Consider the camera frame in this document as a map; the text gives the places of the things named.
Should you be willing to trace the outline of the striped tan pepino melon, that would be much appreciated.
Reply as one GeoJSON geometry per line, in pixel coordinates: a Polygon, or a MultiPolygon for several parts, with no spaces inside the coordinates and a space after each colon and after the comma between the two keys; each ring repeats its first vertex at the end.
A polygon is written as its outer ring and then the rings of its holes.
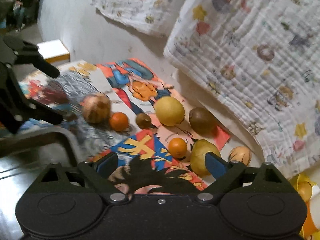
{"type": "Polygon", "coordinates": [[[111,102],[103,93],[89,94],[82,102],[82,116],[89,124],[106,122],[110,117],[111,102]]]}

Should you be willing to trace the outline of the round yellow pear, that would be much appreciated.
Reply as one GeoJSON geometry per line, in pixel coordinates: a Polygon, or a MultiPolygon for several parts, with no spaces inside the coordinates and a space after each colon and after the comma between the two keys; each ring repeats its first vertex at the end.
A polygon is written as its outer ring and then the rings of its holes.
{"type": "Polygon", "coordinates": [[[177,126],[185,119],[183,105],[172,96],[160,98],[153,107],[158,120],[165,126],[177,126]]]}

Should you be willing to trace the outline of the white printed muslin blanket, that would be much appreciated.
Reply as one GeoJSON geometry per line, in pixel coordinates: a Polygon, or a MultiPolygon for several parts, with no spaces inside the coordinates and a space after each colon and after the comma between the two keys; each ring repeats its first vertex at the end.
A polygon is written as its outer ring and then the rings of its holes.
{"type": "Polygon", "coordinates": [[[164,56],[286,178],[319,162],[319,0],[185,0],[164,56]]]}

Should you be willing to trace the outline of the colourful anime poster mat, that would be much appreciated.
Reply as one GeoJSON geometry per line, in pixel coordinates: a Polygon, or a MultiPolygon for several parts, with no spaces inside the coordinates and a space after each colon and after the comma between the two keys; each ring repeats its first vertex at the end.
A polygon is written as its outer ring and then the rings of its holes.
{"type": "Polygon", "coordinates": [[[72,131],[85,157],[96,162],[114,152],[118,167],[108,180],[123,193],[157,194],[185,193],[204,190],[208,183],[190,167],[193,144],[201,139],[221,150],[229,134],[217,126],[205,137],[197,134],[185,118],[177,126],[165,126],[158,120],[154,104],[164,96],[176,98],[188,114],[192,105],[172,85],[158,78],[150,68],[137,59],[93,65],[86,61],[60,66],[57,79],[35,71],[20,82],[26,97],[61,111],[62,126],[72,131]],[[103,93],[111,102],[110,117],[122,112],[129,119],[123,132],[114,131],[109,119],[100,124],[89,124],[82,116],[82,102],[89,94],[103,93]],[[140,129],[136,116],[145,113],[151,118],[148,129],[140,129]],[[168,144],[174,138],[187,143],[184,158],[174,158],[168,144]]]}

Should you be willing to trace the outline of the dark brown round fruit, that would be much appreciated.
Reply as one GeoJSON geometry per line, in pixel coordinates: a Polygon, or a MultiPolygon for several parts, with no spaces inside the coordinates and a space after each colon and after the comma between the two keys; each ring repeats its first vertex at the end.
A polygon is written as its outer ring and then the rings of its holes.
{"type": "Polygon", "coordinates": [[[196,107],[189,112],[189,123],[192,129],[199,135],[215,132],[217,119],[206,108],[196,107]]]}

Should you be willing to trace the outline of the yellow plastic bowl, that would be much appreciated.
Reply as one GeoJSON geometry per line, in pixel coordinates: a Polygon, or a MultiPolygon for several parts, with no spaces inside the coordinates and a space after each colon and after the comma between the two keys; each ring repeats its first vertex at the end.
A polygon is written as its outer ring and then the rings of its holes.
{"type": "Polygon", "coordinates": [[[319,239],[319,185],[303,173],[293,177],[290,183],[307,207],[307,217],[300,231],[301,237],[319,239]]]}

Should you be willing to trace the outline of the white yellow box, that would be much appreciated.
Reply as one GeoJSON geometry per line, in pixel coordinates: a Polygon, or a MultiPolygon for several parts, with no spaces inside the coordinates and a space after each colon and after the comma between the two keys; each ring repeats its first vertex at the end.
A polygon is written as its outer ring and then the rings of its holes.
{"type": "Polygon", "coordinates": [[[48,63],[70,61],[71,54],[60,40],[51,40],[37,44],[38,51],[48,63]]]}

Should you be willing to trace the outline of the small orange tangerine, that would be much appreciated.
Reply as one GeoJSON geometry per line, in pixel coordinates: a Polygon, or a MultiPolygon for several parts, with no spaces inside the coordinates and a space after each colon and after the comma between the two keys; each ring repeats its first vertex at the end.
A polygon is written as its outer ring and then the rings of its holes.
{"type": "Polygon", "coordinates": [[[129,119],[122,112],[113,113],[109,119],[110,127],[117,132],[123,132],[129,127],[129,119]]]}
{"type": "Polygon", "coordinates": [[[187,143],[181,138],[174,138],[168,144],[168,151],[174,158],[184,158],[188,151],[187,143]]]}

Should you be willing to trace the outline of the small brown kiwi fruit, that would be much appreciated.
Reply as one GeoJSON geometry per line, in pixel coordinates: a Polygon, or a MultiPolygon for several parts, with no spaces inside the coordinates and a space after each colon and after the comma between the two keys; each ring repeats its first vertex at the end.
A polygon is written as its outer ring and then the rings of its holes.
{"type": "Polygon", "coordinates": [[[145,113],[139,113],[136,116],[136,124],[140,129],[148,129],[151,127],[151,118],[145,113]]]}

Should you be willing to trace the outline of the small striped tan melon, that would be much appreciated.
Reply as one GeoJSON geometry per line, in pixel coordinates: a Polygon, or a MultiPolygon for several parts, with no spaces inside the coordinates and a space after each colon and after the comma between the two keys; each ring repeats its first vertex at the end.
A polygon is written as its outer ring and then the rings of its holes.
{"type": "Polygon", "coordinates": [[[239,161],[248,166],[251,162],[251,150],[245,146],[238,146],[231,150],[228,156],[228,161],[239,161]]]}

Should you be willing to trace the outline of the green yellow pear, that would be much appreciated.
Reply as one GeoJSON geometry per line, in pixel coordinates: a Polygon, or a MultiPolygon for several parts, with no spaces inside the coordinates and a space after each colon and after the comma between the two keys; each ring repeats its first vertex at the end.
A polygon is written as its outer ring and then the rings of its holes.
{"type": "Polygon", "coordinates": [[[190,167],[192,171],[200,177],[210,175],[205,165],[207,152],[212,152],[218,157],[221,157],[218,148],[207,140],[201,139],[193,144],[190,156],[190,167]]]}

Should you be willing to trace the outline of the metal baking tray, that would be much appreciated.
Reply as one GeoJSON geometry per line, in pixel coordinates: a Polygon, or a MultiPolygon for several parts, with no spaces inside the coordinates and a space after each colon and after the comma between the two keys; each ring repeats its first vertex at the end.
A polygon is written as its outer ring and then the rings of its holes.
{"type": "Polygon", "coordinates": [[[83,152],[75,135],[61,127],[24,132],[1,139],[1,239],[20,239],[15,216],[18,200],[52,163],[76,166],[83,152]]]}

